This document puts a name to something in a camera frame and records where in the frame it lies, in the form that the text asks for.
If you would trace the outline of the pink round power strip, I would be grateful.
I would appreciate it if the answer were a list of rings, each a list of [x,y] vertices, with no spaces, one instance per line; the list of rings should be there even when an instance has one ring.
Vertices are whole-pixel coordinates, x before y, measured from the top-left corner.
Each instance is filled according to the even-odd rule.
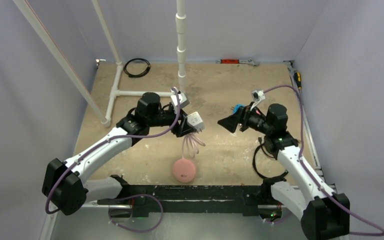
[[[180,158],[172,165],[172,175],[181,183],[190,183],[197,174],[194,162],[187,158]]]

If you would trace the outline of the blue plug adapter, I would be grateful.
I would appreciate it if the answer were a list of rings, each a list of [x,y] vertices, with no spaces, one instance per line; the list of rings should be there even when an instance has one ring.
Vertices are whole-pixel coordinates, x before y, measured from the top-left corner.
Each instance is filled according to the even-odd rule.
[[[236,104],[233,108],[232,108],[232,113],[235,114],[240,108],[243,108],[245,107],[243,104]]]

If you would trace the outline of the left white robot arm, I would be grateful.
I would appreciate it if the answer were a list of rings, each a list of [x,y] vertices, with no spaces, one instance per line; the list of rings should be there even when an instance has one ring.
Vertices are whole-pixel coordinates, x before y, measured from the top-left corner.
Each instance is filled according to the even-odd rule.
[[[186,138],[201,132],[205,124],[198,112],[188,114],[184,107],[189,100],[175,87],[171,102],[161,105],[155,92],[145,92],[110,132],[86,150],[67,158],[51,160],[45,171],[42,193],[46,196],[45,212],[61,211],[68,216],[86,202],[111,199],[118,205],[126,203],[129,191],[120,177],[90,181],[90,176],[109,160],[133,147],[142,139],[160,137],[168,132]]]

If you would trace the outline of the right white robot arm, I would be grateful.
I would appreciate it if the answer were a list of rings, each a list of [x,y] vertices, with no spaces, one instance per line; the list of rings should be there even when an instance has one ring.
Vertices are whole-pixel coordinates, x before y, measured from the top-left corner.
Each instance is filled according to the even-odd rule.
[[[249,105],[218,120],[218,125],[234,133],[249,128],[264,134],[266,150],[279,161],[295,179],[298,189],[281,177],[265,179],[260,196],[268,204],[282,203],[300,221],[309,240],[329,240],[350,233],[350,201],[344,194],[336,194],[311,167],[299,147],[298,140],[287,130],[287,108],[271,104],[266,114],[258,114]]]

